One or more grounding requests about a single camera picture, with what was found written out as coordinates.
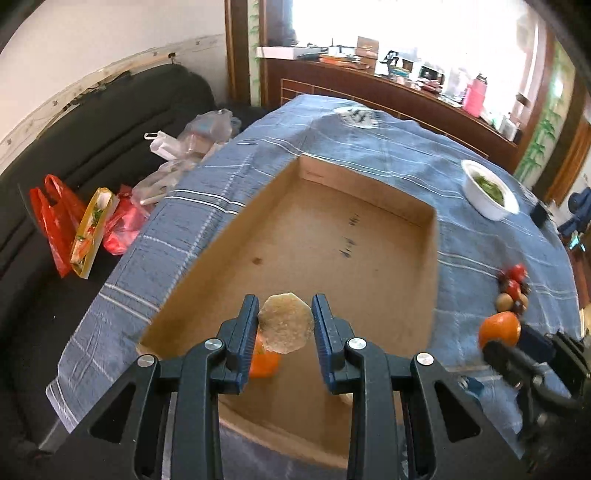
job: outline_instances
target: cracker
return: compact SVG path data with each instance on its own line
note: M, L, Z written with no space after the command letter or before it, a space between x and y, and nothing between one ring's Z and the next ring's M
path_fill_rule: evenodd
M258 320L263 346L277 353L299 350L314 329L310 307L293 293L269 297L259 311Z

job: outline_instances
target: white sticker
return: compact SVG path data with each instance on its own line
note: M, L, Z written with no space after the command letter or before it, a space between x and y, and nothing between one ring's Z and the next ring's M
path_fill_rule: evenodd
M373 111L371 108L363 106L341 106L335 108L335 112L340 115L343 122L352 127L378 127L378 120L376 119L375 111Z

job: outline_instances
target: wooden cabinet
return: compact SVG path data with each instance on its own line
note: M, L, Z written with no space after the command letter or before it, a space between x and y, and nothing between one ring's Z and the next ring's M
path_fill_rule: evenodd
M314 61L262 59L264 106L275 109L302 93L355 100L445 135L513 173L517 146L484 122L435 96L388 79Z

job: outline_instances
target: open cardboard box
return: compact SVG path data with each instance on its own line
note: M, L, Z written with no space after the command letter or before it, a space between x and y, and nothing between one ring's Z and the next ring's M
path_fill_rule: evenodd
M335 316L384 351L427 346L437 295L434 209L385 183L315 158L290 163L198 257L146 328L139 353L184 355L234 318L245 294L261 305L324 293ZM220 395L220 422L296 456L345 467L351 407L330 395L314 340L278 374Z

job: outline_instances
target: clear plastic bag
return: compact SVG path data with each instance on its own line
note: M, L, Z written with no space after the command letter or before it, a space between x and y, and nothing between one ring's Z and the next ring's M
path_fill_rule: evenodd
M233 119L227 109L215 110L196 116L190 121L178 140L183 144L186 155L203 157L213 144L225 143L239 130L240 120Z
M132 191L132 202L141 211L147 213L145 207L158 203L166 194L176 187L185 173L195 168L196 163L190 160L173 160L160 165L154 173L139 182Z

